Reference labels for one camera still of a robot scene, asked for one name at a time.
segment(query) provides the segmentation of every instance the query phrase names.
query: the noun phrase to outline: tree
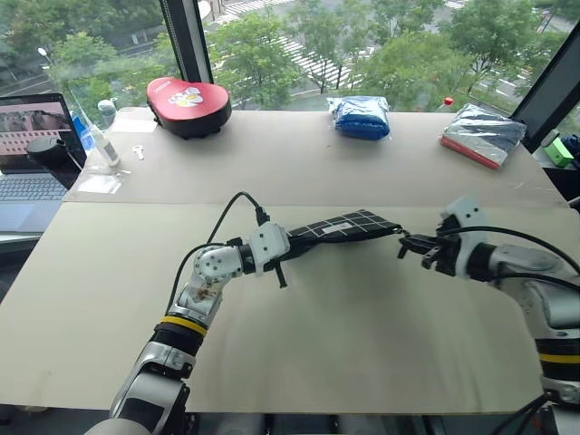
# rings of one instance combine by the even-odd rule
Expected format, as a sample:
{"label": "tree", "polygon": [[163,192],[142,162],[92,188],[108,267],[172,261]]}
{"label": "tree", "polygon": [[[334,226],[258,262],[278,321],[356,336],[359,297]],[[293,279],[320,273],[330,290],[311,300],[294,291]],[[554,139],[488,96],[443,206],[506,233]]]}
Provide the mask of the tree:
{"label": "tree", "polygon": [[216,18],[226,13],[224,0],[209,0],[209,7],[211,11],[211,21],[216,21]]}
{"label": "tree", "polygon": [[346,62],[356,65],[360,51],[368,42],[369,21],[366,15],[367,3],[364,0],[343,0],[337,7],[338,16],[343,23],[342,40],[338,47],[336,63],[338,77],[336,89],[341,85],[343,67]]}
{"label": "tree", "polygon": [[580,20],[580,2],[578,0],[555,0],[550,5],[550,14],[544,23],[542,32],[547,29],[552,22],[552,18],[556,15],[563,16],[568,21],[576,23]]}
{"label": "tree", "polygon": [[453,95],[468,68],[469,58],[445,35],[407,32],[362,64],[354,92],[384,96],[396,111],[430,111]]}
{"label": "tree", "polygon": [[7,11],[4,8],[4,5],[0,3],[0,71],[3,68],[6,68],[12,80],[15,82],[18,80],[15,74],[12,72],[10,68],[10,64],[8,61],[12,58],[14,54],[14,49],[10,44],[7,42],[7,36],[10,31],[7,22]]}
{"label": "tree", "polygon": [[374,41],[384,45],[403,32],[423,30],[425,24],[433,21],[433,13],[440,6],[443,0],[372,0]]}
{"label": "tree", "polygon": [[163,36],[157,40],[153,54],[126,58],[100,37],[69,34],[54,46],[54,65],[48,73],[59,91],[75,102],[72,107],[80,104],[89,119],[97,122],[100,100],[115,97],[119,107],[142,105],[147,84],[175,72],[175,62],[162,61],[167,56],[165,41]]}
{"label": "tree", "polygon": [[539,20],[528,0],[470,0],[442,26],[455,46],[471,57],[473,86],[493,69],[515,63],[536,36]]}
{"label": "tree", "polygon": [[302,43],[304,57],[309,58],[320,68],[310,67],[308,77],[324,93],[328,82],[327,73],[340,57],[340,34],[343,24],[339,15],[321,0],[304,0],[290,12],[288,31]]}
{"label": "tree", "polygon": [[580,134],[580,104],[574,107],[558,124],[562,136]]}
{"label": "tree", "polygon": [[543,32],[536,37],[520,54],[521,68],[526,69],[526,83],[516,88],[516,94],[526,95],[540,74],[550,63],[567,37],[566,32]]}
{"label": "tree", "polygon": [[20,55],[39,46],[51,51],[67,34],[86,32],[114,43],[162,22],[157,0],[2,0],[10,32],[6,42]]}
{"label": "tree", "polygon": [[247,14],[208,34],[214,78],[242,108],[253,102],[279,109],[290,100],[300,78],[280,43],[282,25],[275,15]]}

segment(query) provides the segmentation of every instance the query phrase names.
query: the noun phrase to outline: blue folded cloth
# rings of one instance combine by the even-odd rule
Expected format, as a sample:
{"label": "blue folded cloth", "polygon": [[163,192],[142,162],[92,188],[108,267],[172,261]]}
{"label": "blue folded cloth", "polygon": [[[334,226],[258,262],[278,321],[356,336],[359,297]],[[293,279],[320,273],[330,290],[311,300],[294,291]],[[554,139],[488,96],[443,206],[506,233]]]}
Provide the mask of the blue folded cloth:
{"label": "blue folded cloth", "polygon": [[334,127],[347,136],[378,140],[391,131],[387,121],[389,104],[384,97],[354,96],[329,99],[334,106]]}

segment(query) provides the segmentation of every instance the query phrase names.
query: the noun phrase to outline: yellow ring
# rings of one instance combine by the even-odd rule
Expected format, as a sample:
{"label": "yellow ring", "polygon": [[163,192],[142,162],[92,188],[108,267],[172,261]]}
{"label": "yellow ring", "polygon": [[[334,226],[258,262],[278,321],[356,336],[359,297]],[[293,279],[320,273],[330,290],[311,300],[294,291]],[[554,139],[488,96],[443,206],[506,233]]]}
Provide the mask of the yellow ring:
{"label": "yellow ring", "polygon": [[545,363],[580,364],[580,355],[548,355],[540,354],[540,361]]}
{"label": "yellow ring", "polygon": [[204,337],[208,333],[208,330],[203,326],[196,324],[195,322],[191,322],[190,320],[182,319],[181,317],[175,317],[173,315],[166,315],[161,319],[162,323],[168,324],[180,324],[181,326],[185,326],[186,328],[190,329],[191,331],[195,331],[196,333],[200,333]]}

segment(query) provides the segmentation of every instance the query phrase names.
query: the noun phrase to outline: laptop keyboard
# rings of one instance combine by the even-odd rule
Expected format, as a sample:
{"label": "laptop keyboard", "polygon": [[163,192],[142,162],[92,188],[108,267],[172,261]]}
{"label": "laptop keyboard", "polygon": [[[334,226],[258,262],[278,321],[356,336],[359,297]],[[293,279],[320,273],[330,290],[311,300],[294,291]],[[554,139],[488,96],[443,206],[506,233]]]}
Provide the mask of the laptop keyboard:
{"label": "laptop keyboard", "polygon": [[53,177],[0,177],[0,201],[55,201],[65,193]]}

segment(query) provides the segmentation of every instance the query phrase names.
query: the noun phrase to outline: white key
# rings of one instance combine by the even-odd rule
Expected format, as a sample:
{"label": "white key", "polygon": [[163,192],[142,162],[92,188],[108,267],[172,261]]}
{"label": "white key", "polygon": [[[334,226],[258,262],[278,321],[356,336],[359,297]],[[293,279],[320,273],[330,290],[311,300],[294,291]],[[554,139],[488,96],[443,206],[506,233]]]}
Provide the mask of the white key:
{"label": "white key", "polygon": [[143,155],[143,146],[142,145],[135,145],[132,148],[132,150],[135,154],[137,154],[137,157],[139,157],[139,160],[145,159],[145,156]]}

